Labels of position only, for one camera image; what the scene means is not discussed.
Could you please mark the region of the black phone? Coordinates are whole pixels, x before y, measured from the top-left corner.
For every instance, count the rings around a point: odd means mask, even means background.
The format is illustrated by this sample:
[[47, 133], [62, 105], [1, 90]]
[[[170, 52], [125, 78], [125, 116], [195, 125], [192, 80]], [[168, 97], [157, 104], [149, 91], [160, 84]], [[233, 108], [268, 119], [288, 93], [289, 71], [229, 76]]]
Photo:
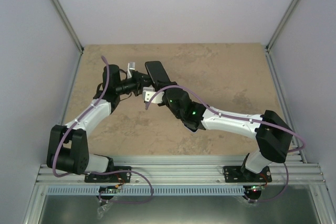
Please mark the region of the black phone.
[[156, 91], [163, 88], [166, 84], [171, 83], [160, 61], [147, 61], [145, 63], [145, 68]]

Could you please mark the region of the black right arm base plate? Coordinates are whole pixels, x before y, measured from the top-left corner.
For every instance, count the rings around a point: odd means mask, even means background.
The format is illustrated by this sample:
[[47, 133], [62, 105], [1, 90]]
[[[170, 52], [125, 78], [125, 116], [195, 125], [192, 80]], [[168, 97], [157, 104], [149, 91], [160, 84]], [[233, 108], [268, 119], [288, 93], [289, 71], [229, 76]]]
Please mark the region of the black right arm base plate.
[[264, 183], [272, 182], [269, 166], [266, 166], [258, 174], [255, 174], [242, 166], [224, 166], [222, 173], [226, 183]]

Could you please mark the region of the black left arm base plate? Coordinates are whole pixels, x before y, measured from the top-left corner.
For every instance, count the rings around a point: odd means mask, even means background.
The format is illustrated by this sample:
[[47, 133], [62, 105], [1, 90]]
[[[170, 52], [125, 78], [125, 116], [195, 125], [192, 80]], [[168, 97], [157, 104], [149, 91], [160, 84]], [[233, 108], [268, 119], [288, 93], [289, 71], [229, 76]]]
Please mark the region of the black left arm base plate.
[[85, 183], [117, 183], [117, 184], [127, 184], [131, 180], [131, 173], [132, 170], [131, 166], [115, 166], [114, 170], [121, 171], [127, 170], [126, 173], [116, 173], [110, 175], [96, 175], [90, 174], [85, 176]]

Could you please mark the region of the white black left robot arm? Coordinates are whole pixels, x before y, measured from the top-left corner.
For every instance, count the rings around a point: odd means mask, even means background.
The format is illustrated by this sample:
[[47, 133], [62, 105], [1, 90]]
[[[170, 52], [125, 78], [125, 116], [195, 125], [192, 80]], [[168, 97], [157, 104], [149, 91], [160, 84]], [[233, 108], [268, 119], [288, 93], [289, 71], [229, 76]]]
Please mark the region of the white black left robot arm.
[[141, 95], [142, 89], [151, 84], [148, 74], [129, 70], [126, 79], [122, 80], [117, 65], [105, 66], [102, 83], [97, 86], [96, 94], [88, 107], [69, 123], [55, 125], [50, 131], [47, 166], [53, 174], [63, 177], [69, 174], [97, 173], [104, 182], [112, 180], [115, 169], [111, 166], [111, 159], [91, 154], [88, 137], [117, 108], [121, 95]]

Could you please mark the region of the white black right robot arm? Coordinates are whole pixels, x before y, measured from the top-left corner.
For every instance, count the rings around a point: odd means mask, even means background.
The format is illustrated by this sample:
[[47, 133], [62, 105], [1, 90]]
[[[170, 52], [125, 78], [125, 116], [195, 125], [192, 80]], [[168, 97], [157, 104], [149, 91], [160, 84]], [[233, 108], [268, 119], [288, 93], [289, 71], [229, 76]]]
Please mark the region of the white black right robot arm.
[[238, 171], [244, 180], [254, 181], [271, 163], [285, 163], [292, 139], [291, 128], [276, 112], [267, 110], [263, 114], [239, 114], [222, 111], [202, 100], [192, 101], [187, 89], [178, 85], [166, 86], [157, 94], [192, 132], [220, 130], [256, 140], [258, 148], [247, 154]]

